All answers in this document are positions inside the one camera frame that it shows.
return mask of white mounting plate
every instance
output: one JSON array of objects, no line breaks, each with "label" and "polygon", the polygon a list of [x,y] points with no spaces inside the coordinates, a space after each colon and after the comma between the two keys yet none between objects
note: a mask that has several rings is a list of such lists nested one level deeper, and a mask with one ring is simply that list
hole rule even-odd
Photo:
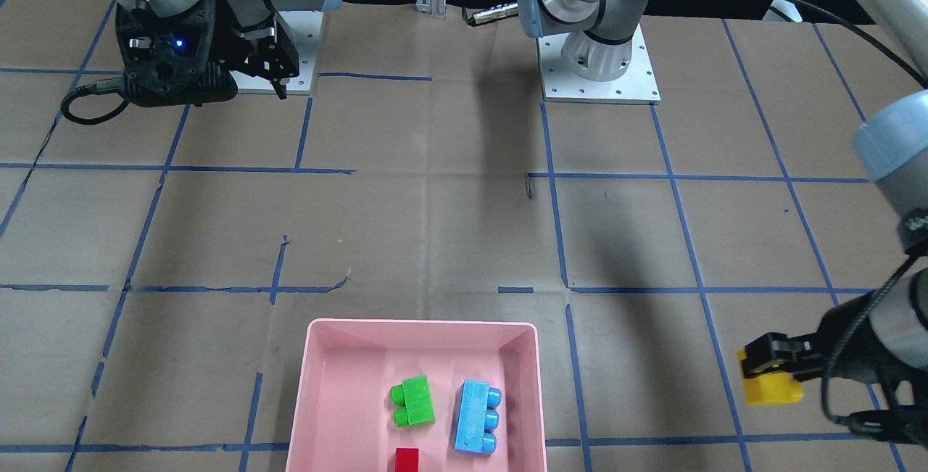
[{"label": "white mounting plate", "polygon": [[541,83],[547,102],[599,102],[606,104],[650,104],[660,101],[660,89],[650,65],[641,26],[632,37],[632,59],[626,74],[609,82],[581,78],[560,60],[567,33],[538,39]]},{"label": "white mounting plate", "polygon": [[[287,35],[299,53],[299,75],[287,85],[289,95],[310,95],[315,83],[315,62],[322,44],[324,12],[281,12],[288,26]],[[239,85],[239,93],[274,93],[271,83],[262,78],[250,78],[242,72],[232,72]]]}]

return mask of pink plastic tray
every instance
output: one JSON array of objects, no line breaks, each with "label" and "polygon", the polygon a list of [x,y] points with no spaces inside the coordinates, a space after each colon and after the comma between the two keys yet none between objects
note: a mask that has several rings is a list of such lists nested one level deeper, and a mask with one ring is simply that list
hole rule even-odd
[{"label": "pink plastic tray", "polygon": [[[428,374],[435,424],[397,428],[393,385]],[[503,392],[497,451],[454,450],[465,379]],[[315,320],[299,374],[287,472],[392,472],[397,447],[420,472],[547,472],[538,333],[530,323]]]}]

